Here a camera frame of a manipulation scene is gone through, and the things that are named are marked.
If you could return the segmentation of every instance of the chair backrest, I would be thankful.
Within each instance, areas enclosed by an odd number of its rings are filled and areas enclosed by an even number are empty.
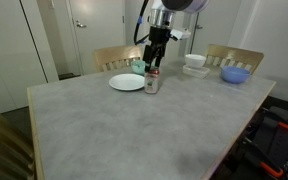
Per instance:
[[[93,58],[97,71],[103,72],[130,66],[132,61],[142,58],[142,52],[139,46],[117,46],[94,50]]]
[[[8,178],[34,179],[33,143],[0,114],[0,174]]]
[[[206,52],[206,63],[214,66],[238,66],[254,73],[264,54],[261,52],[210,44]]]

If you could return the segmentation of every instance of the white bowl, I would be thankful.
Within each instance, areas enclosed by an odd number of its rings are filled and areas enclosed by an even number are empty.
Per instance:
[[[197,55],[197,54],[187,54],[185,56],[185,63],[187,66],[192,68],[199,68],[204,65],[206,61],[205,56]]]

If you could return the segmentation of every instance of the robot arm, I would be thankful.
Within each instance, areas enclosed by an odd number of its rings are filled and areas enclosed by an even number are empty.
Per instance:
[[[206,7],[208,2],[209,0],[154,0],[149,19],[151,27],[148,37],[151,44],[145,46],[143,56],[145,72],[151,69],[154,59],[154,66],[160,66],[160,61],[165,55],[166,44],[169,38],[183,39],[189,37],[190,33],[188,31],[172,30],[175,12],[198,13]],[[144,9],[142,8],[141,10],[140,18],[143,15]]]

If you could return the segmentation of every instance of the table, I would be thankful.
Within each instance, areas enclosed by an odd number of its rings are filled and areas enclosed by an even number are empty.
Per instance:
[[[165,58],[156,95],[108,81],[130,68],[28,89],[38,177],[47,180],[208,179],[275,85],[182,73]]]

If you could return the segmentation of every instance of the blue bowl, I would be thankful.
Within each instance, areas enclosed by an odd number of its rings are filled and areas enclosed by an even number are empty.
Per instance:
[[[145,62],[142,60],[135,60],[131,62],[132,71],[135,74],[144,75],[145,73]]]
[[[250,72],[235,66],[224,66],[221,70],[221,77],[226,82],[240,84],[250,77]]]

